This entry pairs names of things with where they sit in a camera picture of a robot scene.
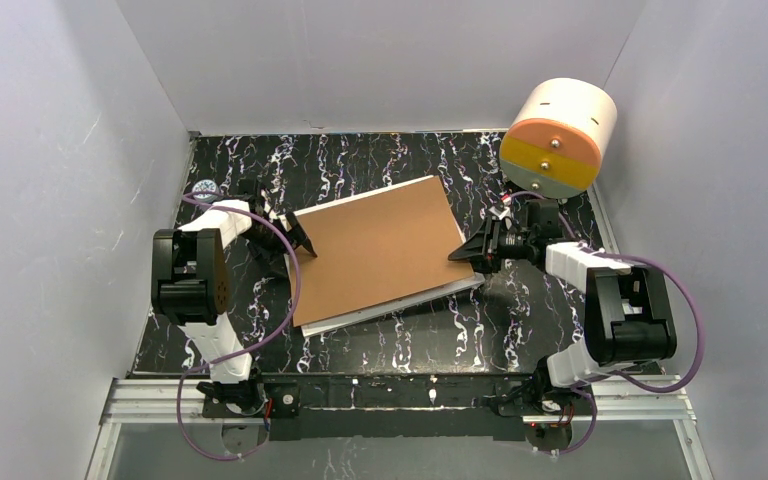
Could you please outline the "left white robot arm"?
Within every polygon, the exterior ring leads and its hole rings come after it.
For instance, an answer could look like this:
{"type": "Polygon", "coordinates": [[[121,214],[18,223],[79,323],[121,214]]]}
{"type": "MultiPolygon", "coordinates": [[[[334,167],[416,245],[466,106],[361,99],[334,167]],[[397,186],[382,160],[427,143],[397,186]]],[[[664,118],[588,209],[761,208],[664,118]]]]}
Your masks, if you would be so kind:
{"type": "Polygon", "coordinates": [[[296,251],[313,254],[313,243],[294,212],[276,212],[259,180],[241,180],[228,193],[201,181],[183,200],[202,212],[187,224],[154,234],[152,311],[194,343],[214,383],[238,384],[249,380],[254,361],[228,316],[226,248],[244,239],[261,269],[279,275],[284,265],[298,273],[296,251]]]}

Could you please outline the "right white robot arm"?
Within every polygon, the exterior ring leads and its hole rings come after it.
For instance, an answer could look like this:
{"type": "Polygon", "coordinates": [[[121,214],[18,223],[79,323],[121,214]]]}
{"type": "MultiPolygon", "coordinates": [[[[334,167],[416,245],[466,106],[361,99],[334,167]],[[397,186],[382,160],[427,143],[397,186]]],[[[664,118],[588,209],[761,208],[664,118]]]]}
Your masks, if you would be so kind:
{"type": "Polygon", "coordinates": [[[583,336],[541,359],[533,375],[544,391],[571,389],[614,371],[672,357],[674,320],[662,273],[631,265],[566,239],[554,200],[526,203],[525,219],[487,217],[449,256],[481,274],[506,260],[524,260],[583,293],[583,336]]]}

